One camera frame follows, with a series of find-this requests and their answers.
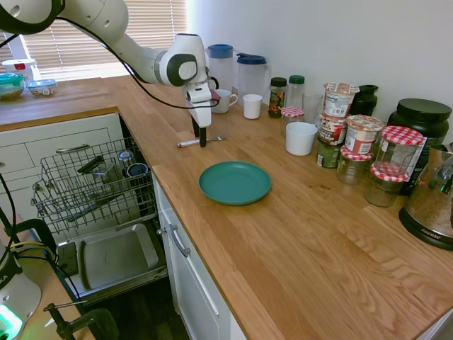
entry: food container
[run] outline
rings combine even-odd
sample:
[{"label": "food container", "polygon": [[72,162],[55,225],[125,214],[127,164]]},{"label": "food container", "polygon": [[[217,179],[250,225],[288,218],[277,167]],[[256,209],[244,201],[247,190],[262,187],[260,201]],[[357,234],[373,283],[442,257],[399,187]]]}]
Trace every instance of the food container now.
[{"label": "food container", "polygon": [[355,94],[360,91],[359,88],[344,83],[328,83],[324,87],[326,95],[323,113],[332,117],[346,118]]},{"label": "food container", "polygon": [[303,122],[304,117],[303,108],[295,108],[288,106],[282,109],[282,123],[281,123],[281,135],[286,136],[286,125],[293,122]]},{"label": "food container", "polygon": [[365,199],[378,207],[392,206],[404,181],[409,178],[409,174],[406,172],[402,175],[388,175],[378,170],[375,163],[371,164],[369,170],[371,176],[365,191]]},{"label": "food container", "polygon": [[385,123],[366,115],[352,115],[346,120],[348,133],[345,146],[355,154],[368,154]]},{"label": "food container", "polygon": [[32,80],[27,83],[27,89],[35,97],[51,96],[55,93],[57,82],[54,79]]},{"label": "food container", "polygon": [[23,92],[23,77],[14,73],[0,74],[0,99],[19,97]]},{"label": "food container", "polygon": [[362,181],[373,154],[354,154],[346,146],[340,149],[340,161],[337,179],[343,183],[355,185]]},{"label": "food container", "polygon": [[380,171],[392,169],[393,174],[403,175],[408,170],[415,151],[423,142],[423,135],[409,127],[387,126],[382,138],[375,165]]},{"label": "food container", "polygon": [[336,168],[338,166],[338,159],[340,158],[341,146],[326,144],[319,138],[318,140],[318,156],[316,163],[323,168]]},{"label": "food container", "polygon": [[319,139],[329,145],[341,145],[345,140],[347,129],[346,119],[322,115]]}]

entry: white cup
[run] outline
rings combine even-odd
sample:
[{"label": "white cup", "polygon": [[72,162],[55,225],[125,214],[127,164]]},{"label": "white cup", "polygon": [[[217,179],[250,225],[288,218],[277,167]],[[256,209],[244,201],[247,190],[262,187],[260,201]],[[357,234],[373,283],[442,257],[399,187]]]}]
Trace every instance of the white cup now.
[{"label": "white cup", "polygon": [[[220,97],[219,105],[212,108],[213,113],[227,113],[231,105],[236,104],[238,101],[238,96],[236,94],[231,94],[231,91],[228,90],[214,90]],[[230,103],[231,98],[236,98],[233,103]]]},{"label": "white cup", "polygon": [[318,128],[313,124],[294,122],[286,125],[286,150],[296,156],[311,152]]},{"label": "white cup", "polygon": [[247,119],[260,117],[263,97],[258,94],[246,94],[243,99],[243,116]]}]

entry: window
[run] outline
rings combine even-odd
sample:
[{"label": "window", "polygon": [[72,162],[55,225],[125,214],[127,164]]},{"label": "window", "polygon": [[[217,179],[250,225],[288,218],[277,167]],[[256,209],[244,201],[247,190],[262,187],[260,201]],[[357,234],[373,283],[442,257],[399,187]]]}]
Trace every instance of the window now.
[{"label": "window", "polygon": [[[0,33],[0,43],[5,41],[5,37],[2,33]],[[13,54],[9,50],[9,46],[5,45],[2,48],[0,48],[0,73],[5,73],[5,69],[1,66],[1,63],[4,62],[5,60],[11,60],[13,58]]]},{"label": "window", "polygon": [[[129,11],[126,33],[139,45],[168,48],[186,30],[185,0],[125,0]],[[45,31],[24,35],[30,57],[43,79],[112,77],[126,74],[122,65],[100,43],[65,21],[56,20]]]}]

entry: drawer handle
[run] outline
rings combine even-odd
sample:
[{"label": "drawer handle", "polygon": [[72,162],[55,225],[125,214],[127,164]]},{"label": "drawer handle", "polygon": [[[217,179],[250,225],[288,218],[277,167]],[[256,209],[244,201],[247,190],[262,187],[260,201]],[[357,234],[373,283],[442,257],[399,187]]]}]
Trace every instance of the drawer handle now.
[{"label": "drawer handle", "polygon": [[178,229],[177,225],[170,225],[170,234],[171,237],[173,238],[173,241],[175,242],[176,246],[178,247],[179,251],[181,254],[185,257],[188,258],[190,255],[190,248],[185,248],[181,243],[178,241],[178,238],[176,236],[176,230]]},{"label": "drawer handle", "polygon": [[88,144],[82,144],[80,147],[70,147],[69,149],[62,149],[59,148],[55,150],[56,153],[58,154],[68,154],[70,152],[75,152],[75,151],[80,151],[83,149],[88,149],[90,146]]}]

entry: plastic pitcher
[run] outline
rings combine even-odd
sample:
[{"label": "plastic pitcher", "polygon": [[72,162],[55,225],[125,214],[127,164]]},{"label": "plastic pitcher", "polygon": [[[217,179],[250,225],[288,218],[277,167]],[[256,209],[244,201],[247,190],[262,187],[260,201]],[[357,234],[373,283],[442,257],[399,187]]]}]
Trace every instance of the plastic pitcher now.
[{"label": "plastic pitcher", "polygon": [[219,89],[233,91],[233,46],[210,45],[207,48],[210,76],[217,79]]},{"label": "plastic pitcher", "polygon": [[268,90],[270,70],[266,59],[260,55],[247,55],[238,53],[238,97],[239,103],[243,103],[242,97],[246,94],[258,94],[264,96]]}]

